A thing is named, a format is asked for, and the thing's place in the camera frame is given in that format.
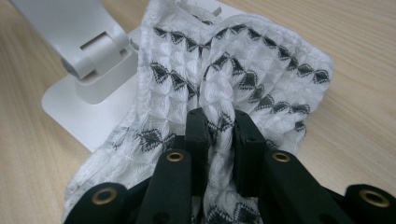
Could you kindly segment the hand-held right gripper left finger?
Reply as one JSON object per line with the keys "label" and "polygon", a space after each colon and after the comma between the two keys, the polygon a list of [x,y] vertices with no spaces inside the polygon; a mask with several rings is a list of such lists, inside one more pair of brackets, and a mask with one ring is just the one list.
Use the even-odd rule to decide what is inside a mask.
{"label": "hand-held right gripper left finger", "polygon": [[210,144],[204,111],[193,109],[185,133],[158,159],[135,224],[191,224],[192,198],[207,184]]}

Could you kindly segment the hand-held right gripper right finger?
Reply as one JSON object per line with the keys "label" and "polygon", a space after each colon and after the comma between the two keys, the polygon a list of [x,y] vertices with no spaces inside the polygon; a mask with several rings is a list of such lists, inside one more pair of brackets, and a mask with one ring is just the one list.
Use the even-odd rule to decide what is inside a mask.
{"label": "hand-held right gripper right finger", "polygon": [[250,116],[235,112],[233,177],[237,192],[256,197],[267,224],[353,224],[331,194],[289,152],[274,150]]}

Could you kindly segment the white cloth with dark pattern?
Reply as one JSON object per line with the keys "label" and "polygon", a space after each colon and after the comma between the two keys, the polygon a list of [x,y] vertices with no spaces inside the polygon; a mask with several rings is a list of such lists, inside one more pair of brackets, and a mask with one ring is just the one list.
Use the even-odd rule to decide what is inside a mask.
{"label": "white cloth with dark pattern", "polygon": [[140,31],[136,99],[70,180],[65,209],[95,185],[132,187],[148,178],[199,107],[213,142],[208,183],[192,203],[192,219],[262,224],[257,201],[240,196],[233,182],[234,113],[248,113],[270,148],[295,152],[306,117],[329,87],[332,59],[264,17],[221,19],[185,0],[149,0]]}

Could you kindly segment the white desk lamp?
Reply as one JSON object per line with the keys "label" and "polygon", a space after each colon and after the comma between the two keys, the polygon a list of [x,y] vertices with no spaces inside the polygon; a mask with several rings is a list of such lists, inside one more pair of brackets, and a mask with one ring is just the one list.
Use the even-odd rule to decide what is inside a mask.
{"label": "white desk lamp", "polygon": [[101,0],[9,1],[67,71],[44,93],[44,111],[95,151],[136,97],[140,31],[126,33]]}

